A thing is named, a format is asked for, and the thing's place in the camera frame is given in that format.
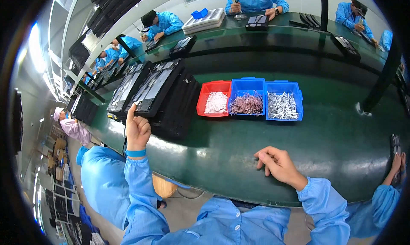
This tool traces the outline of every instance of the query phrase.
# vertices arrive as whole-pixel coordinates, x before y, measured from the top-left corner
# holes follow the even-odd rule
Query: blue plastic bin
[[[255,95],[255,91],[262,95],[263,98],[263,110],[262,113],[259,115],[265,114],[265,97],[264,97],[264,90],[265,90],[265,79],[264,78],[255,78],[255,77],[244,77],[241,79],[233,79],[231,84],[231,95],[228,100],[228,112],[230,112],[230,105],[235,100],[236,97],[243,96],[246,93],[250,95]],[[237,115],[256,115],[256,114],[237,114]]]
[[[206,8],[204,8],[200,12],[195,10],[194,12],[191,13],[191,15],[194,19],[203,18],[204,16],[206,16],[206,14],[208,14],[208,10]]]
[[[296,103],[296,112],[298,112],[299,117],[297,119],[291,120],[283,120],[278,118],[269,118],[268,117],[268,92],[269,93],[276,93],[276,94],[283,94],[285,93],[293,93]],[[267,120],[281,120],[281,121],[292,121],[292,120],[302,120],[303,118],[303,96],[302,91],[299,89],[299,84],[297,82],[289,82],[289,81],[274,81],[274,82],[265,82],[265,92],[264,92],[264,107],[266,108],[265,116]]]

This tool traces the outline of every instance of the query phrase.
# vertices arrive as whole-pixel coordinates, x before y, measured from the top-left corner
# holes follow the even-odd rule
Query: black tray
[[[177,75],[180,74],[183,69],[184,59],[182,58],[157,64],[155,69],[140,86],[139,90],[131,97],[126,111],[130,109],[132,103],[136,102],[137,109],[135,116],[155,116],[159,106],[177,78]]]

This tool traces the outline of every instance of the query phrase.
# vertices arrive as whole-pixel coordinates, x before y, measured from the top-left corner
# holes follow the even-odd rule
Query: black cap
[[[153,10],[146,13],[143,17],[141,17],[142,25],[145,28],[148,28],[148,27],[152,26],[152,22],[154,21],[154,18],[156,17],[156,15],[157,15],[157,13]]]

